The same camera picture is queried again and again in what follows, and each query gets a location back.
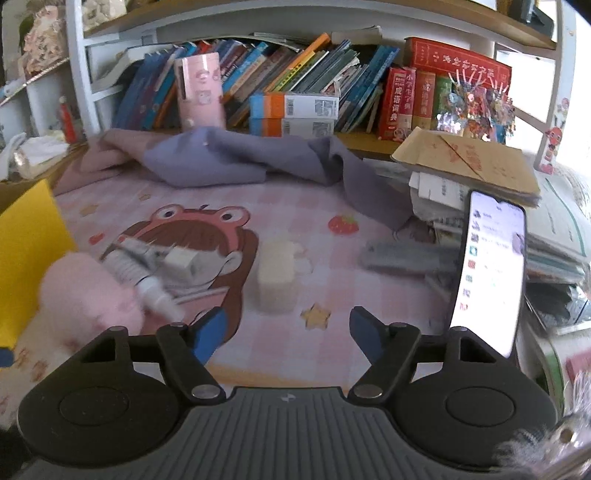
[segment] phone screen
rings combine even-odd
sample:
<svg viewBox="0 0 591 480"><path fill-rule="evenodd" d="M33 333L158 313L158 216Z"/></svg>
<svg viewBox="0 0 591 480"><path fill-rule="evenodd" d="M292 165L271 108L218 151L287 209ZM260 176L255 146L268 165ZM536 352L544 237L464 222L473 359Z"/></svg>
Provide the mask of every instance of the phone screen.
<svg viewBox="0 0 591 480"><path fill-rule="evenodd" d="M469 328L505 357L513 349L525 267L525 213L471 192L460 286L450 327Z"/></svg>

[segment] star print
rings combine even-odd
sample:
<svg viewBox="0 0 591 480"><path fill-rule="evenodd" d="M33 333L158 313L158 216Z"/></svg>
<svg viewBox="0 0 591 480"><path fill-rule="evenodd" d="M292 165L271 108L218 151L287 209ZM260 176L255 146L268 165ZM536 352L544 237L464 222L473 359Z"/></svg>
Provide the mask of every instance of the star print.
<svg viewBox="0 0 591 480"><path fill-rule="evenodd" d="M306 321L306 330L315 328L326 330L329 325L330 310L326 310L314 303L312 308L304 310L300 316Z"/></svg>

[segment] yellow paper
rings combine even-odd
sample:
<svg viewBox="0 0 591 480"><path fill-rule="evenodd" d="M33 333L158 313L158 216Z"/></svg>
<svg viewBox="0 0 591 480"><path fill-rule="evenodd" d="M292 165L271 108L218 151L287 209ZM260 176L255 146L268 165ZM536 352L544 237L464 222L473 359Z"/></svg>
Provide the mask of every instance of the yellow paper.
<svg viewBox="0 0 591 480"><path fill-rule="evenodd" d="M540 194L522 151L498 143L416 128L392 158L434 174L465 177L533 196Z"/></svg>
<svg viewBox="0 0 591 480"><path fill-rule="evenodd" d="M46 180L0 215L0 347L14 347L38 309L45 271L75 250Z"/></svg>

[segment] stuffed animal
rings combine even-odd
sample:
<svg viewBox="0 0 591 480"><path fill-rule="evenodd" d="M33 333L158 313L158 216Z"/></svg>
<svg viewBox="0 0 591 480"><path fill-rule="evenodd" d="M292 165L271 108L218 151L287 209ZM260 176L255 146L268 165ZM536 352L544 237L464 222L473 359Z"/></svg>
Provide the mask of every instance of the stuffed animal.
<svg viewBox="0 0 591 480"><path fill-rule="evenodd" d="M60 342L73 351L112 326L138 335L144 325L135 289L119 284L85 253L68 253L47 269L39 305Z"/></svg>

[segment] wooden shelf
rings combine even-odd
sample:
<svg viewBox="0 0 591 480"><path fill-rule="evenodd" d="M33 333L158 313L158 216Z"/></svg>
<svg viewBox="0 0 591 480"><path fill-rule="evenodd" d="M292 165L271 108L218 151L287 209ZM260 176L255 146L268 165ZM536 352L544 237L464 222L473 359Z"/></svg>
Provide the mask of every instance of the wooden shelf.
<svg viewBox="0 0 591 480"><path fill-rule="evenodd" d="M332 0L301 2L299 0L160 0L132 10L123 17L106 22L85 33L85 38L97 37L109 33L121 33L155 21L161 21L173 15L187 14L192 11L208 8L204 15L215 15L227 11L238 11L260 8L281 7L332 7ZM483 5L469 0L378 0L369 4L363 0L347 2L338 8L377 9L379 11L398 13L402 16L419 18L431 22L440 22L458 30L472 30L490 40L506 44L509 47L524 47L555 50L556 43L538 33L531 27L519 23L512 18L500 14ZM184 18L171 18L163 24L171 24Z"/></svg>

